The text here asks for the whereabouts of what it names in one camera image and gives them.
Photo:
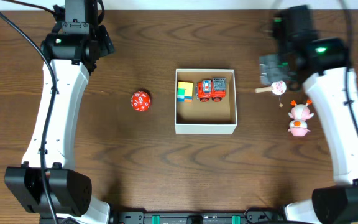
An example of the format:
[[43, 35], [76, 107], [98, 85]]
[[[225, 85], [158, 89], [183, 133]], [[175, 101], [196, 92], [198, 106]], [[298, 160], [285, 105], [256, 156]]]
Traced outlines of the pink white pig toy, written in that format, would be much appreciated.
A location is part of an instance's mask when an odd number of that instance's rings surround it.
[[291, 118], [288, 132], [294, 137], [303, 137], [310, 132], [306, 121], [314, 116], [308, 108], [308, 106], [312, 104], [312, 101], [307, 99], [305, 104], [298, 104], [295, 100], [292, 100], [290, 104], [293, 108], [288, 113]]

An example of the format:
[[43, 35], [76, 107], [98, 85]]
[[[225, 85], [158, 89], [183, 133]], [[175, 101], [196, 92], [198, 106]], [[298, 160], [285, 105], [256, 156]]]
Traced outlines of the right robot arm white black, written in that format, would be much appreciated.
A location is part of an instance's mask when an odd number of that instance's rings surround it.
[[306, 122], [314, 115], [319, 117], [334, 177], [332, 187], [315, 189], [309, 200], [284, 206], [278, 223], [358, 222], [358, 89], [348, 9], [344, 18], [346, 40], [320, 38], [306, 5], [272, 16], [278, 51], [259, 58], [261, 82], [284, 82], [291, 91], [305, 92], [307, 102], [292, 105], [288, 130], [296, 137], [304, 136]]

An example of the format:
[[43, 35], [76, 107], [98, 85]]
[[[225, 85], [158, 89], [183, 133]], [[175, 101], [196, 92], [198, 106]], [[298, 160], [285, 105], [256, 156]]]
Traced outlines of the red toy fire truck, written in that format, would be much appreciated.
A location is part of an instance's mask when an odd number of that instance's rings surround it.
[[201, 102], [220, 102], [226, 96], [226, 78], [202, 80], [196, 85], [196, 97]]

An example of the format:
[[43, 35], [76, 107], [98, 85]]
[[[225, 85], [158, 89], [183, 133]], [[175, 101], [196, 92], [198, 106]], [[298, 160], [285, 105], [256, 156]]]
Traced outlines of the colourful puzzle cube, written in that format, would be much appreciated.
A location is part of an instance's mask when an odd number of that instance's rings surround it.
[[193, 82], [177, 83], [177, 101], [187, 103], [193, 101]]

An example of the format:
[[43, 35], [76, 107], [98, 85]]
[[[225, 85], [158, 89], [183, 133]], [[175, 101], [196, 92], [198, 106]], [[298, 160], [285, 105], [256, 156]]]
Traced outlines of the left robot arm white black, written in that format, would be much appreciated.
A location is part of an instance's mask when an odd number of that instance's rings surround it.
[[18, 167], [4, 181], [40, 223], [111, 223], [108, 203], [91, 179], [75, 171], [74, 142], [81, 99], [96, 62], [114, 52], [101, 1], [67, 1], [54, 8], [55, 25], [41, 43], [43, 88], [35, 129]]

